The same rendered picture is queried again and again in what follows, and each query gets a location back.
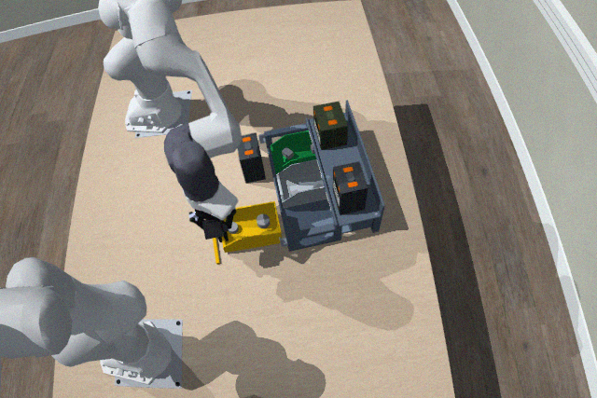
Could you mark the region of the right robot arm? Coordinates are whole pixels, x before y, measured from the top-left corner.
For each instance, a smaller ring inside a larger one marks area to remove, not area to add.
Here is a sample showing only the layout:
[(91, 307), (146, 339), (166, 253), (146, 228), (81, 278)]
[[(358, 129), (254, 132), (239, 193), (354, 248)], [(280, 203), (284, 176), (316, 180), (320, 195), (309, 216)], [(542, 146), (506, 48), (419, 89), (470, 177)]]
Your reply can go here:
[(127, 281), (86, 284), (49, 262), (22, 259), (0, 287), (0, 391), (1, 357), (50, 355), (69, 367), (100, 361), (105, 374), (149, 385), (171, 361), (171, 344), (141, 322), (146, 310)]

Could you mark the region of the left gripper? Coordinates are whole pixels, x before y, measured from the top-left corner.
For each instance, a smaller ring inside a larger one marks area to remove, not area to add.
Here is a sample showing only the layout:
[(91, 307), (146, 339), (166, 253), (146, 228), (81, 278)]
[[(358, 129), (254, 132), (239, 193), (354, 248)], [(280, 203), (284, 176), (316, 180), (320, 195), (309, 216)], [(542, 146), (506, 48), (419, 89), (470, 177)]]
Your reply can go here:
[[(236, 208), (234, 208), (233, 211), (227, 216), (226, 222), (228, 222), (228, 229), (231, 229), (233, 215), (235, 213), (236, 213)], [(205, 221), (204, 220), (205, 218), (206, 219), (214, 218), (214, 216), (212, 216), (209, 213), (205, 213), (203, 211), (198, 211), (198, 210), (195, 210), (195, 212), (189, 212), (189, 222), (195, 223), (201, 229), (203, 229), (202, 222)], [(228, 232), (227, 233), (226, 232), (223, 232), (224, 233), (224, 239), (225, 239), (225, 241), (229, 241)], [(218, 239), (219, 239), (220, 242), (222, 242), (222, 237), (218, 237)]]

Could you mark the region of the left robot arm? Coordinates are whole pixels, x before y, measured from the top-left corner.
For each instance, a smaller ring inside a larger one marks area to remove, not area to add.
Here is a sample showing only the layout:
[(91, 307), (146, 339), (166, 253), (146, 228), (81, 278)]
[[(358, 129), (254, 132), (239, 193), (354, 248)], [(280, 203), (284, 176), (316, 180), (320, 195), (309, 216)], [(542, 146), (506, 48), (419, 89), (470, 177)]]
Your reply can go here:
[(210, 158), (234, 153), (242, 134), (200, 53), (187, 47), (178, 32), (172, 13), (181, 4), (182, 0), (100, 0), (101, 20), (124, 36), (104, 58), (104, 70), (118, 81), (129, 79), (136, 88), (125, 118), (127, 131), (134, 132), (163, 133), (181, 116), (182, 105), (166, 76), (197, 83), (212, 113), (171, 129), (164, 153), (190, 206), (214, 216), (202, 222), (209, 240), (229, 231), (227, 222), (220, 220), (238, 203), (219, 182)]

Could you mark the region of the grey metal shelf rack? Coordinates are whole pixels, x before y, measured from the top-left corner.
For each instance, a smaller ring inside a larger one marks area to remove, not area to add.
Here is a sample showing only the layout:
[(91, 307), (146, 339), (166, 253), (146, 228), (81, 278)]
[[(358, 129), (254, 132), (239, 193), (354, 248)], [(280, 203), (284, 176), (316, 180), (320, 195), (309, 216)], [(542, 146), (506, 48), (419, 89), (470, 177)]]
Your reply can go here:
[[(286, 238), (279, 237), (280, 243), (282, 247), (288, 246), (289, 252), (339, 241), (341, 240), (341, 234), (359, 229), (371, 227), (372, 233), (380, 230), (385, 205), (348, 100), (346, 100), (345, 113), (343, 114), (348, 125), (348, 142), (344, 146), (321, 150), (313, 125), (313, 118), (308, 119), (307, 117), (305, 124), (267, 130), (258, 135), (260, 143), (266, 143), (267, 145), (273, 181), (284, 224)], [(311, 137), (327, 199), (283, 208), (271, 155), (271, 138), (306, 130), (309, 131)], [(363, 211), (340, 215), (333, 193), (333, 167), (357, 161), (360, 162), (368, 185), (366, 207)]]

